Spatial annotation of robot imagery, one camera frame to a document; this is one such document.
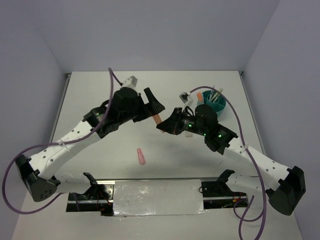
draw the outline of blue bowl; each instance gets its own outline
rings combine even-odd
[[[217,116],[220,117],[220,115],[222,114],[222,112],[226,107],[226,100],[223,97],[219,96],[216,102],[210,102],[209,101],[210,93],[211,93],[211,90],[204,91],[202,93],[204,104],[209,105],[212,108],[212,110],[216,112]],[[196,105],[198,106],[201,104],[203,103],[198,101]]]

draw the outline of pink foam piece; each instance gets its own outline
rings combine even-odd
[[[138,153],[139,163],[140,163],[141,165],[146,164],[146,160],[145,160],[144,154],[142,153],[141,148],[137,148],[137,149],[136,149],[136,152]]]

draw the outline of white table surface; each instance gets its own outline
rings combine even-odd
[[[261,151],[248,101],[237,71],[121,71],[120,80],[134,75],[137,89],[143,92],[150,87],[166,110],[160,114],[166,119],[174,107],[182,106],[181,92],[215,84],[236,109],[245,140]],[[58,123],[54,140],[69,132],[92,108],[108,99],[110,90],[107,72],[73,72]],[[220,123],[239,133],[236,119],[229,106],[220,117]],[[136,150],[141,148],[146,158],[139,165]],[[225,169],[233,169],[255,176],[253,167],[211,152],[201,136],[185,137],[160,133],[152,118],[138,123],[128,122],[117,132],[107,135],[98,143],[82,151],[61,168],[61,172],[81,175],[91,173],[96,179],[137,178],[201,178],[218,177]],[[27,193],[22,209],[33,210],[44,202],[33,202]],[[163,240],[163,239],[228,239],[238,240],[239,220],[231,209],[211,209],[198,215],[102,217],[97,212],[65,212],[67,194],[62,195],[47,209],[33,214],[20,215],[13,240]],[[261,209],[251,209],[248,218],[260,214]],[[243,225],[244,239],[253,239],[259,222]],[[269,204],[262,240],[301,240],[294,215],[284,216]]]

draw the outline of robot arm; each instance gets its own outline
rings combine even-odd
[[[156,116],[165,109],[149,88],[144,89],[149,101],[145,104],[141,94],[136,91],[136,84],[137,79],[132,76],[123,83],[120,90],[114,93],[105,119],[103,116],[107,109],[108,100],[86,114],[82,121],[57,141],[57,145],[50,146],[30,157],[22,155],[16,159],[15,164],[19,175],[35,202],[43,201],[57,191],[62,192],[59,187],[65,181],[62,176],[60,178],[58,175],[55,176],[55,173],[83,149],[103,139],[109,133],[118,130],[120,125],[130,120],[133,120],[134,123],[139,122],[151,116]],[[102,120],[104,122],[97,132],[81,141],[65,144],[65,142],[74,141],[88,135]],[[85,190],[96,191],[97,186],[94,178],[89,173],[84,174],[84,176],[88,178],[91,184],[90,189],[87,185],[84,185],[86,186]]]
[[[188,115],[183,108],[176,107],[171,116],[156,128],[173,135],[188,131],[204,136],[205,144],[213,152],[250,165],[252,160],[246,151],[248,148],[261,171],[269,203],[284,215],[292,214],[306,191],[304,172],[300,168],[290,169],[243,145],[236,133],[218,123],[217,114],[208,105],[197,106],[195,115]],[[224,182],[233,192],[254,193],[259,188],[256,179],[242,177],[233,170],[223,172],[218,181]]]

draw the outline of white plastic sheet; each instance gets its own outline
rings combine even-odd
[[[194,215],[204,213],[201,181],[116,181],[115,216]]]

